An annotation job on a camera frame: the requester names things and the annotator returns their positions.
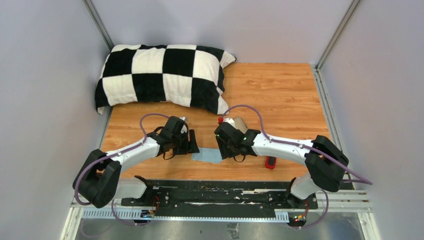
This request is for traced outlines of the aluminium rail frame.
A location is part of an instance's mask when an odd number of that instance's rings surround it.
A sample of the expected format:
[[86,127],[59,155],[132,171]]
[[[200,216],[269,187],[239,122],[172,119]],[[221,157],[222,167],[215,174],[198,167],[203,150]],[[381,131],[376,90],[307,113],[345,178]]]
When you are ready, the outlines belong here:
[[296,209],[277,209],[268,218],[156,217],[137,226],[130,218],[141,207],[114,205],[121,223],[108,207],[71,205],[62,240],[378,240],[380,234],[368,196],[363,190],[318,192],[317,209],[309,211],[306,225],[294,229],[287,220]]

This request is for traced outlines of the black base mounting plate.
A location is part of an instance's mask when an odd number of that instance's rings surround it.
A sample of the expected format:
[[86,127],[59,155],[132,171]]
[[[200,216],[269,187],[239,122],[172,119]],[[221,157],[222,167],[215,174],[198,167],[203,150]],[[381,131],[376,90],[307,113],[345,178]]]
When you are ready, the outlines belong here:
[[291,209],[289,182],[150,180],[141,198],[124,198],[126,207],[152,207],[158,217],[265,219]]

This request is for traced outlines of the red sunglasses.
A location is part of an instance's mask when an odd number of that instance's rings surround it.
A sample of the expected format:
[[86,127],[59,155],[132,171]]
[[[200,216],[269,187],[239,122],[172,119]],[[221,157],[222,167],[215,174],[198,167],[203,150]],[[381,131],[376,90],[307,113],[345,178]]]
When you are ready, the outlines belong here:
[[276,167],[277,158],[273,156],[267,156],[265,159],[264,166],[267,169],[273,170]]

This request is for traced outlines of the beige plaid glasses case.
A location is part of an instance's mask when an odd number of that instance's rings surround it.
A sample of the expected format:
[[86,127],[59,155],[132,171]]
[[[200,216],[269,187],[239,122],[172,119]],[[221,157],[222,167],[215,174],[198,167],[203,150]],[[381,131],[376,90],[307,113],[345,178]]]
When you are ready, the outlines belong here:
[[244,120],[240,116],[235,117],[233,120],[234,120],[235,128],[240,130],[243,134],[245,134],[249,128],[247,127]]

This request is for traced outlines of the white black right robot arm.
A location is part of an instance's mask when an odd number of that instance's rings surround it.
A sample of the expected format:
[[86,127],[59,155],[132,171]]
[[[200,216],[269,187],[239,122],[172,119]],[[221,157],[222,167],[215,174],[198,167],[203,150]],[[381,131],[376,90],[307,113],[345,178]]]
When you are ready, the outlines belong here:
[[307,173],[292,179],[285,192],[286,204],[292,209],[301,207],[319,190],[338,192],[349,164],[347,157],[323,135],[313,140],[295,140],[266,136],[255,129],[242,132],[228,122],[219,123],[214,134],[223,159],[275,157],[306,166]]

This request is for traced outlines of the black and white checkered pillow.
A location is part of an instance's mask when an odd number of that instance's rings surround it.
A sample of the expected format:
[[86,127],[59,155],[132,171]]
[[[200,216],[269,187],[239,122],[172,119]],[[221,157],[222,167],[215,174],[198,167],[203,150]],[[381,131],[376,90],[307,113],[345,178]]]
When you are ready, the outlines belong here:
[[231,53],[193,44],[118,44],[107,55],[94,93],[95,109],[133,102],[171,102],[222,115],[224,69]]

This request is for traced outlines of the light blue cleaning cloth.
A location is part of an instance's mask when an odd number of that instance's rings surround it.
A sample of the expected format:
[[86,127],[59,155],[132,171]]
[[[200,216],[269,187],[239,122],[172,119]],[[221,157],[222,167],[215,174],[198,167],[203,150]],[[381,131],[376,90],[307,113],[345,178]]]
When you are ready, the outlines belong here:
[[218,148],[200,147],[198,153],[193,153],[191,159],[194,161],[219,164],[223,161]]

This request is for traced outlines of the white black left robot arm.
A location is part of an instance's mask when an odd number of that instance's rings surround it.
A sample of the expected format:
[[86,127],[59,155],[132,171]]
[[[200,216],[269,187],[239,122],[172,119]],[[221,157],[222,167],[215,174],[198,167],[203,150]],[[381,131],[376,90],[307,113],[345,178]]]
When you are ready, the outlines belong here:
[[144,129],[142,132],[141,140],[120,149],[90,152],[72,184],[78,204],[100,209],[113,200],[132,198],[142,207],[149,206],[153,193],[148,181],[140,176],[122,178],[122,173],[145,160],[164,157],[167,152],[174,157],[200,151],[195,130],[189,128],[186,117],[169,116],[165,125],[150,133]]

